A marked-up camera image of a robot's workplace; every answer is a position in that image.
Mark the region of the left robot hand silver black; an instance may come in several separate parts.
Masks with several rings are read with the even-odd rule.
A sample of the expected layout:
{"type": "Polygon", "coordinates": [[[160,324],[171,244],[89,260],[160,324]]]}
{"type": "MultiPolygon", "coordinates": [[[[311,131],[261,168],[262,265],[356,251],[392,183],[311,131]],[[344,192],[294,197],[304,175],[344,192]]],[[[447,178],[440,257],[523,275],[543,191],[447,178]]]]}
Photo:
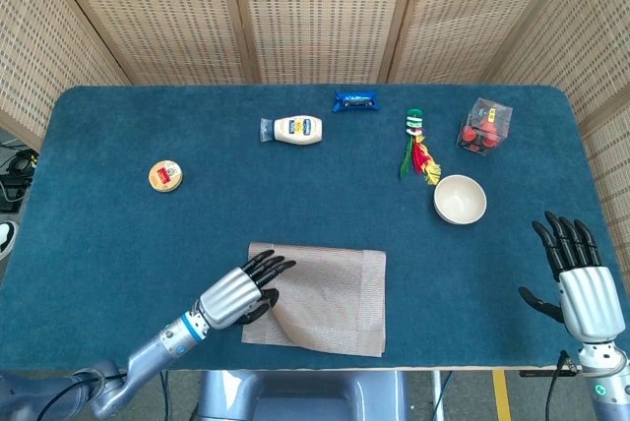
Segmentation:
{"type": "Polygon", "coordinates": [[[267,285],[295,265],[296,261],[276,255],[272,249],[260,252],[206,290],[193,306],[192,314],[199,315],[214,330],[249,325],[279,300],[280,292],[267,285]]]}

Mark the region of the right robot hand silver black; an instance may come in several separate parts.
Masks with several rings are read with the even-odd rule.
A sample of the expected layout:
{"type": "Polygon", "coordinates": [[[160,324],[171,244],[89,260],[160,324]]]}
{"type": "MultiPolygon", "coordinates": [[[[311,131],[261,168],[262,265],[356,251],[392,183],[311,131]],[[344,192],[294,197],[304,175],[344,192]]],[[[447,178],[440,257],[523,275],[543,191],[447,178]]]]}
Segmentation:
{"type": "Polygon", "coordinates": [[[626,330],[620,298],[612,274],[601,260],[590,228],[547,210],[545,223],[532,227],[544,249],[559,303],[545,302],[521,286],[521,298],[535,311],[563,325],[585,344],[613,342],[626,330]]]}

